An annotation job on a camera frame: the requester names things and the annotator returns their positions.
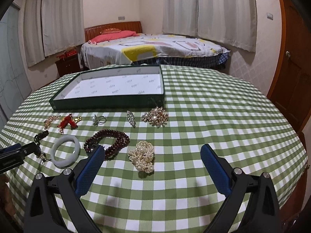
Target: wooden nightstand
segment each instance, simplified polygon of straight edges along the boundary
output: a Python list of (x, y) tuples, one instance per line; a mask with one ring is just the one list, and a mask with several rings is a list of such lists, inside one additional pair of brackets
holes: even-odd
[(81, 71), (77, 54), (58, 60), (55, 63), (60, 77)]

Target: tablecloth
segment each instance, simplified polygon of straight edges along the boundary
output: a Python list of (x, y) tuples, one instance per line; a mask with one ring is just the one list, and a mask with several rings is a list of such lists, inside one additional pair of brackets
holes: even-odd
[[(81, 197), (98, 227), (103, 232), (203, 232), (225, 199), (200, 159), (200, 148), (205, 143), (246, 174), (269, 172), (282, 206), (305, 169), (307, 155), (278, 109), (250, 83), (218, 71), (167, 65), (162, 65), (162, 70), (169, 114), (164, 127), (141, 121), (141, 115), (148, 111), (145, 109), (131, 109), (136, 128), (128, 123), (126, 109), (98, 109), (73, 112), (82, 121), (76, 130), (70, 126), (64, 130), (80, 141), (77, 161), (86, 157), (82, 149), (86, 139), (100, 129), (122, 131), (130, 137), (127, 148), (114, 160), (104, 161), (89, 192)], [(43, 131), (43, 121), (50, 115), (68, 115), (54, 112), (49, 99), (73, 76), (63, 76), (32, 93), (0, 132), (0, 146), (30, 143)], [(107, 122), (94, 126), (94, 114), (105, 115)], [(41, 141), (41, 150), (48, 158), (53, 143), (62, 136), (59, 123), (52, 122), (49, 136)], [(139, 173), (128, 159), (127, 151), (141, 140), (155, 146), (154, 174)], [(106, 138), (102, 145), (113, 142)], [(73, 144), (67, 142), (56, 158), (65, 158), (72, 151)], [(7, 172), (15, 217), (21, 225), (32, 180), (39, 172), (53, 176), (62, 169), (30, 155), (22, 166)], [(248, 198), (245, 195), (231, 231), (238, 227)], [(75, 231), (60, 195), (56, 200), (68, 229)]]

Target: curtain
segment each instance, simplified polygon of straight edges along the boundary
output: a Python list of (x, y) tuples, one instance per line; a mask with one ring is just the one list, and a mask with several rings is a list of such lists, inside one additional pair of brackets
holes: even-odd
[(85, 43), (83, 0), (42, 0), (45, 56)]
[(255, 0), (199, 0), (198, 37), (255, 52)]
[(45, 59), (41, 31), (41, 1), (26, 0), (25, 3), (24, 45), (28, 67)]
[(163, 33), (197, 35), (198, 0), (165, 0)]

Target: open rectangular box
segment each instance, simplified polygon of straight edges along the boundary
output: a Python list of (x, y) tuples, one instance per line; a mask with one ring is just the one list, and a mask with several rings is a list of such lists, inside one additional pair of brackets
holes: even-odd
[(164, 106), (161, 66), (124, 66), (81, 72), (49, 102), (54, 110)]

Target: door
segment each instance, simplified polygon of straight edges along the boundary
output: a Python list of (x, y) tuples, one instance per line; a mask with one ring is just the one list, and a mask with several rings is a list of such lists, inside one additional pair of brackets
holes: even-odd
[(299, 132), (309, 118), (311, 109), (311, 33), (291, 1), (283, 1), (285, 51), (275, 88), (268, 98)]
[(0, 21), (0, 130), (30, 95), (18, 42), (18, 8), (9, 7)]

